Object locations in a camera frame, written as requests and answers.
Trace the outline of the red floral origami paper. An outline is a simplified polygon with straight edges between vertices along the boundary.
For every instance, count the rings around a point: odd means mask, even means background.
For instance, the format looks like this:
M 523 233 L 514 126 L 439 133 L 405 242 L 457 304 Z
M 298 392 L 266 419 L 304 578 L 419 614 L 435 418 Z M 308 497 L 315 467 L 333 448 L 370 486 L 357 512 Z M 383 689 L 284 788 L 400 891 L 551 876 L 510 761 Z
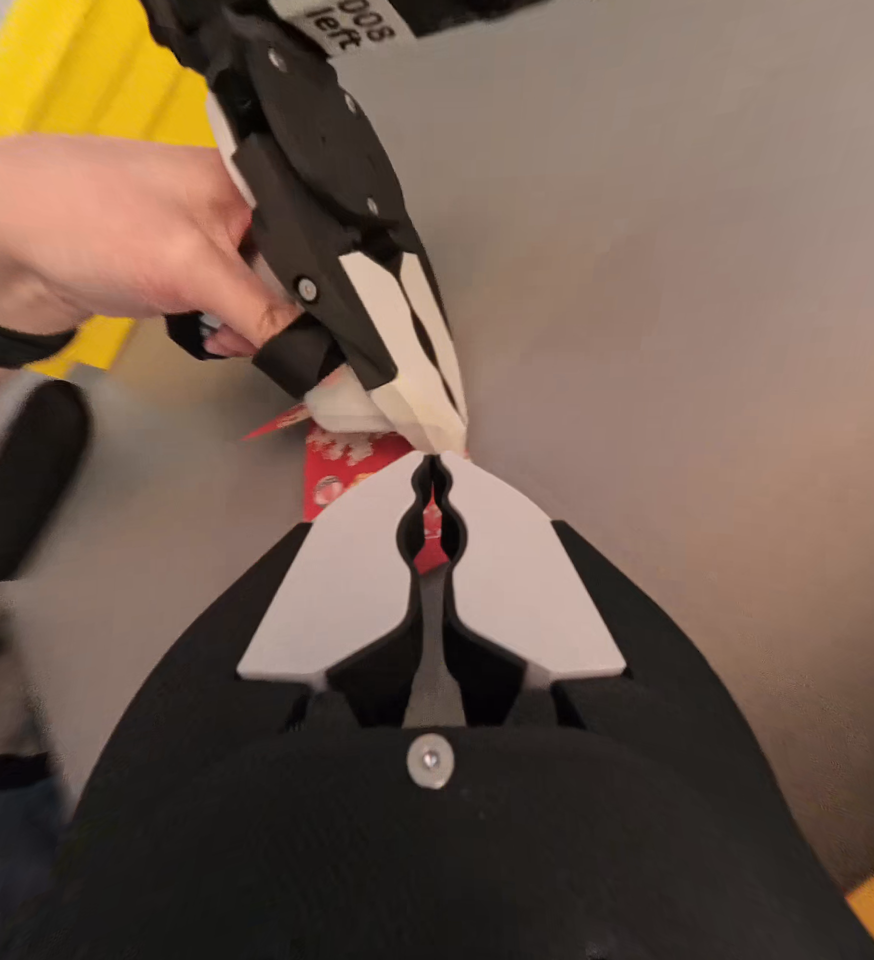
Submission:
M 255 441 L 291 427 L 305 425 L 302 518 L 314 522 L 336 499 L 370 476 L 412 452 L 408 441 L 396 433 L 339 434 L 316 424 L 304 403 L 298 403 L 262 426 L 251 430 L 244 441 Z M 452 561 L 443 546 L 443 514 L 435 494 L 422 511 L 423 543 L 414 548 L 412 567 L 420 575 L 440 570 Z M 339 548 L 321 562 L 321 580 L 328 589 L 338 586 L 344 567 Z

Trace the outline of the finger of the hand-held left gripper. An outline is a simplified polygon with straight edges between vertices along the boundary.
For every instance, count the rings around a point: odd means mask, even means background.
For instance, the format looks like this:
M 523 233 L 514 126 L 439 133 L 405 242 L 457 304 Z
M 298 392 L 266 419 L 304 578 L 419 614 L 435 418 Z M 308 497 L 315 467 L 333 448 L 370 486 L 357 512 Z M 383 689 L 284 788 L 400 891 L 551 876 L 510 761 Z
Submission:
M 399 266 L 399 283 L 411 309 L 420 346 L 438 372 L 451 406 L 463 426 L 469 426 L 464 382 L 454 337 L 431 282 L 426 264 L 418 254 L 404 252 Z
M 407 296 L 396 272 L 362 252 L 340 258 L 361 305 L 395 365 L 382 385 L 368 390 L 390 425 L 422 452 L 465 452 L 468 427 L 452 406 L 438 371 L 424 354 Z

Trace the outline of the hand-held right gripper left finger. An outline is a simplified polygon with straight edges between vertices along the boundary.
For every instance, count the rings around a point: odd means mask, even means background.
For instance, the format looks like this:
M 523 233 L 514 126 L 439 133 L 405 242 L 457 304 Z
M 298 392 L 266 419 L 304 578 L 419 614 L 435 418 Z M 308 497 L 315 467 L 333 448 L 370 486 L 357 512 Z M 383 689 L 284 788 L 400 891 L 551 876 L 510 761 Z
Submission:
M 401 521 L 417 502 L 410 452 L 312 522 L 237 666 L 241 679 L 328 686 L 333 668 L 398 628 L 409 607 Z

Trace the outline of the person's left hand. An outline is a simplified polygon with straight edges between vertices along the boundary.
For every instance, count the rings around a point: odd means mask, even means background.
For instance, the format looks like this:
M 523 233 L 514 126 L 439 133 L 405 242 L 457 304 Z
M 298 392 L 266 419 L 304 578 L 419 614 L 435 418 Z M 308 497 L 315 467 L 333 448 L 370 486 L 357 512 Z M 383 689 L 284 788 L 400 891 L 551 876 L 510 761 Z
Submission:
M 219 323 L 213 352 L 250 356 L 303 312 L 245 262 L 251 221 L 216 150 L 0 138 L 0 327 L 200 312 Z

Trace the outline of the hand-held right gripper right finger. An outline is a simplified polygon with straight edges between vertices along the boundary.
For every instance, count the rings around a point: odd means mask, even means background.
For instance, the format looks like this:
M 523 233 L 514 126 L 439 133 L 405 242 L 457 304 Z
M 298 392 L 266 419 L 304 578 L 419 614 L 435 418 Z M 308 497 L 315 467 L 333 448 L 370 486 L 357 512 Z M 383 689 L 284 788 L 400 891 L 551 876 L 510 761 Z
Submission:
M 530 686 L 620 677 L 626 661 L 550 516 L 462 455 L 435 460 L 451 621 L 523 665 Z

